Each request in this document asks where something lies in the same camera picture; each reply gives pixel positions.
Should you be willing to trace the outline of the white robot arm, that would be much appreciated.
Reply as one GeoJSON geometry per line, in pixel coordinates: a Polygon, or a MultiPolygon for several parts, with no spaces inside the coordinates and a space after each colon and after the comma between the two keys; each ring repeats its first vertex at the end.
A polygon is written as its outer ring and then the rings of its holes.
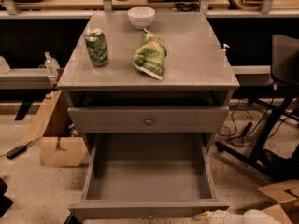
{"type": "Polygon", "coordinates": [[[282,224],[263,211],[250,209],[244,214],[233,214],[224,210],[205,211],[194,216],[195,224],[282,224]]]}

